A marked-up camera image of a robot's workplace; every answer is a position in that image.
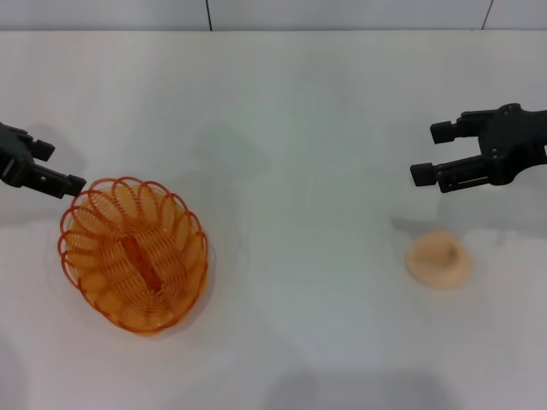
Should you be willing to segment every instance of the orange wire basket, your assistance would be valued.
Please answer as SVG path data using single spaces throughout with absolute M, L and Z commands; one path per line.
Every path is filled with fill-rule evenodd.
M 179 323 L 207 285 L 208 243 L 182 199 L 156 182 L 99 179 L 61 219 L 62 270 L 113 324 L 150 335 Z

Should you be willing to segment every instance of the small beige cone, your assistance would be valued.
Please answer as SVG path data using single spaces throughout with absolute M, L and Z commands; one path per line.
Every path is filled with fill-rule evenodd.
M 407 269 L 419 282 L 436 289 L 465 284 L 473 263 L 458 239 L 447 231 L 430 232 L 410 245 L 405 256 Z

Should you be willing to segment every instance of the tan plastic piece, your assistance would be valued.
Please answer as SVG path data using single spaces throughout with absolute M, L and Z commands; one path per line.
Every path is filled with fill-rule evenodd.
M 473 265 L 469 253 L 447 231 L 418 237 L 410 245 L 405 262 L 416 280 L 435 289 L 452 289 L 465 284 Z

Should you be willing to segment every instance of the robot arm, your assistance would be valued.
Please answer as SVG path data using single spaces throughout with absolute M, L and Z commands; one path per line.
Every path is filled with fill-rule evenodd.
M 529 112 L 513 103 L 463 113 L 455 124 L 433 124 L 431 133 L 436 144 L 478 137 L 480 155 L 439 165 L 413 165 L 410 172 L 416 186 L 438 183 L 441 192 L 452 192 L 484 184 L 506 185 L 521 171 L 547 164 L 547 111 Z
M 54 150 L 50 143 L 34 141 L 28 132 L 0 123 L 0 178 L 16 188 L 26 186 L 57 198 L 77 196 L 85 179 L 63 175 L 34 162 L 34 158 L 48 161 Z

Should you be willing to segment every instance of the white wall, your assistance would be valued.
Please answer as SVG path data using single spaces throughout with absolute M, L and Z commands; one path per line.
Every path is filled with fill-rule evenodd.
M 546 0 L 494 0 L 486 28 L 547 28 Z
M 0 29 L 208 30 L 205 0 L 0 0 Z
M 214 30 L 478 29 L 490 1 L 209 0 L 209 6 Z M 205 0 L 0 0 L 0 29 L 208 30 L 209 21 Z
M 209 0 L 214 30 L 475 28 L 490 0 Z

